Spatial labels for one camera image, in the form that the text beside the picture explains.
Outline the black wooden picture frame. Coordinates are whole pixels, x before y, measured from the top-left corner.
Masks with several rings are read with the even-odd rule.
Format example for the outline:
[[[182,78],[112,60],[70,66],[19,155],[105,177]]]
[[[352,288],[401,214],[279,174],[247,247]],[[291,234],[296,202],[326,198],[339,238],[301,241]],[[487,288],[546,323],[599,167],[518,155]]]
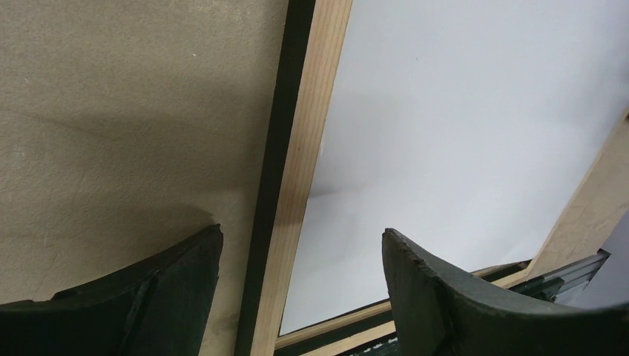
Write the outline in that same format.
[[[236,355],[277,349],[389,311],[387,298],[280,331],[333,87],[355,1],[291,1],[248,258]],[[524,270],[508,287],[595,254],[628,209],[628,106]]]

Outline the printed photo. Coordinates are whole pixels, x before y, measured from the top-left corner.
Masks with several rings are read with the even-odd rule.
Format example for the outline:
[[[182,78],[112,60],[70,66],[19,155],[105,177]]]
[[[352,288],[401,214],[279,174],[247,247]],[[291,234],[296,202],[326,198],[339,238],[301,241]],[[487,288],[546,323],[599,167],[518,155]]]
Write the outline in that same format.
[[[281,333],[386,299],[387,228],[534,257],[627,106],[626,1],[355,1]]]

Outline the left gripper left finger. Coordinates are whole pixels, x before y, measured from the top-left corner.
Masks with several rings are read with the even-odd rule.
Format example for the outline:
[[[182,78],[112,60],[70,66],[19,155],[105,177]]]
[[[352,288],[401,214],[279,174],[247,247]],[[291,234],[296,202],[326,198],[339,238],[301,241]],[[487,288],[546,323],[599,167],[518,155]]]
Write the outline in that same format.
[[[1,306],[3,355],[197,355],[223,233],[210,225],[166,250],[46,301]]]

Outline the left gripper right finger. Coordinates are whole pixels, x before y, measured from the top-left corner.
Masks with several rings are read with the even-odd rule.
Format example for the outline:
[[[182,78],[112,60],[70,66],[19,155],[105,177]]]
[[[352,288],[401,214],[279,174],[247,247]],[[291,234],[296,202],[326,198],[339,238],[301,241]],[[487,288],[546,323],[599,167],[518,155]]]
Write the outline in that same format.
[[[403,355],[626,355],[628,306],[578,309],[503,289],[393,228],[383,270]]]

